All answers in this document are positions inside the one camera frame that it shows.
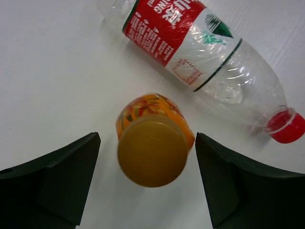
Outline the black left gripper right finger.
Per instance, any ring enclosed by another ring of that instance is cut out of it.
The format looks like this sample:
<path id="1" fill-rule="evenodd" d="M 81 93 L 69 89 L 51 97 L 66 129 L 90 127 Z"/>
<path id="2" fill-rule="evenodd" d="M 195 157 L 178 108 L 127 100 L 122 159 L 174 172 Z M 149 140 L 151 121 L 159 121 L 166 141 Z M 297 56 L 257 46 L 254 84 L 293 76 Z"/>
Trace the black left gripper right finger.
<path id="1" fill-rule="evenodd" d="M 195 149 L 213 228 L 304 228 L 304 174 L 255 161 L 203 133 Z"/>

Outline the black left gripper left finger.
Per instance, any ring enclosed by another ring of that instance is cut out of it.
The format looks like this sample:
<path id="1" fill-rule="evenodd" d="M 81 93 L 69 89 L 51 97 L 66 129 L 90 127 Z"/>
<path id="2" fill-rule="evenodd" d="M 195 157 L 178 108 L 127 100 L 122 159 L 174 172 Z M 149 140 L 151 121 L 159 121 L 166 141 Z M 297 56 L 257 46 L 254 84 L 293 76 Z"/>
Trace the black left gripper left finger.
<path id="1" fill-rule="evenodd" d="M 71 144 L 0 172 L 2 229 L 74 229 L 81 223 L 101 139 Z"/>

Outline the orange juice bottle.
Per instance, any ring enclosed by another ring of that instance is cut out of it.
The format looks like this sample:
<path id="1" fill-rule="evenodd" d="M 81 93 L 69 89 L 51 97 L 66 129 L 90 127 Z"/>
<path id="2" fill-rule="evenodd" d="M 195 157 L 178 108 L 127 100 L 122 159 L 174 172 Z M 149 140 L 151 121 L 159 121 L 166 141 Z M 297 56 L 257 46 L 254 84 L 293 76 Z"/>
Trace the orange juice bottle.
<path id="1" fill-rule="evenodd" d="M 128 103 L 115 123 L 123 173 L 143 187 L 162 187 L 183 171 L 195 142 L 179 107 L 169 98 L 144 94 Z"/>

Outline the large clear red-label bottle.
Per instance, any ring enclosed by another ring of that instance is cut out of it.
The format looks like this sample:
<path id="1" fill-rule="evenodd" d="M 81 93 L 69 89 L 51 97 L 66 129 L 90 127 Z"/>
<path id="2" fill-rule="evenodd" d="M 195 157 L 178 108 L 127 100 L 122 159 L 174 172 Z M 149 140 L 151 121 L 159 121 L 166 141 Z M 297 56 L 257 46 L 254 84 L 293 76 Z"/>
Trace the large clear red-label bottle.
<path id="1" fill-rule="evenodd" d="M 106 22 L 225 116 L 287 144 L 305 133 L 265 59 L 199 0 L 99 0 Z"/>

